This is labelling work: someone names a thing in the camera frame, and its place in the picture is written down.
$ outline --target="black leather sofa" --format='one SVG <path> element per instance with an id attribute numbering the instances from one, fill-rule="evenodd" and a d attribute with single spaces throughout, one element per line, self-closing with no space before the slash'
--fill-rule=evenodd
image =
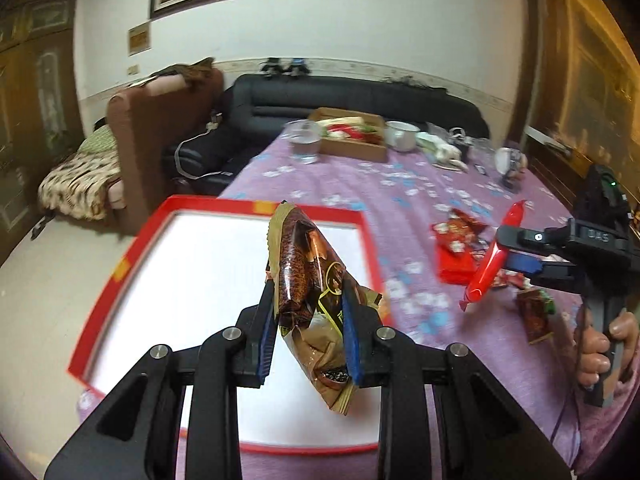
<path id="1" fill-rule="evenodd" d="M 169 178 L 184 178 L 181 169 L 197 180 L 186 179 L 199 194 L 219 195 L 252 157 L 264 150 L 284 124 L 305 119 L 319 107 L 344 108 L 378 114 L 386 120 L 425 127 L 433 123 L 447 130 L 459 126 L 473 137 L 489 137 L 480 110 L 444 88 L 417 88 L 343 77 L 240 76 L 219 103 L 222 122 L 217 130 L 183 143 L 167 146 L 162 167 Z"/>

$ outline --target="white mug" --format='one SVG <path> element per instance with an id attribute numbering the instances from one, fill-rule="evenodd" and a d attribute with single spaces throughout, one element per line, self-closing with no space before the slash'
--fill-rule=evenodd
<path id="1" fill-rule="evenodd" d="M 401 121 L 389 121 L 385 128 L 385 142 L 396 152 L 410 152 L 415 149 L 415 134 L 418 126 Z"/>

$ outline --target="finger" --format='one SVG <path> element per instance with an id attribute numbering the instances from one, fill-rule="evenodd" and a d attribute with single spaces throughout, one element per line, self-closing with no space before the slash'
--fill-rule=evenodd
<path id="1" fill-rule="evenodd" d="M 580 337 L 580 327 L 574 331 L 574 341 L 577 343 Z M 593 327 L 588 327 L 582 335 L 583 354 L 601 354 L 609 350 L 610 342 L 607 336 L 598 332 Z"/>
<path id="2" fill-rule="evenodd" d="M 587 374 L 603 374 L 611 368 L 611 363 L 602 354 L 582 354 L 578 370 Z"/>
<path id="3" fill-rule="evenodd" d="M 622 369 L 625 370 L 631 359 L 636 352 L 636 345 L 638 344 L 638 320 L 636 316 L 631 312 L 625 312 L 616 319 L 614 319 L 609 325 L 609 333 L 612 338 L 617 340 L 624 340 L 625 349 L 622 354 Z"/>
<path id="4" fill-rule="evenodd" d="M 609 333 L 612 338 L 618 341 L 631 339 L 635 340 L 638 336 L 638 320 L 631 312 L 625 312 L 609 325 Z"/>
<path id="5" fill-rule="evenodd" d="M 600 376 L 598 374 L 588 374 L 585 372 L 578 372 L 576 378 L 582 386 L 586 387 L 593 386 L 600 380 Z"/>

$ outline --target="wooden door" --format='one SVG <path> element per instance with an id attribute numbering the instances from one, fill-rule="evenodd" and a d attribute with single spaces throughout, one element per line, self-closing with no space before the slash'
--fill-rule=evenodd
<path id="1" fill-rule="evenodd" d="M 29 153 L 31 176 L 39 184 L 84 139 L 74 78 L 73 32 L 40 36 L 20 48 L 23 95 L 31 104 L 21 152 Z"/>
<path id="2" fill-rule="evenodd" d="M 84 138 L 75 3 L 13 0 L 0 14 L 0 264 L 40 216 L 40 182 Z"/>
<path id="3" fill-rule="evenodd" d="M 0 53 L 0 263 L 38 219 L 27 192 L 28 163 L 20 156 L 21 113 L 12 105 L 20 98 L 18 54 L 14 48 Z"/>

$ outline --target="tile floor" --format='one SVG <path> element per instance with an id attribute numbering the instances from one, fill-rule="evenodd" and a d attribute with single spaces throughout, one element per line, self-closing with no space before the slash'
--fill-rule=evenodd
<path id="1" fill-rule="evenodd" d="M 78 427 L 66 367 L 131 240 L 56 219 L 0 267 L 0 433 L 37 478 Z"/>

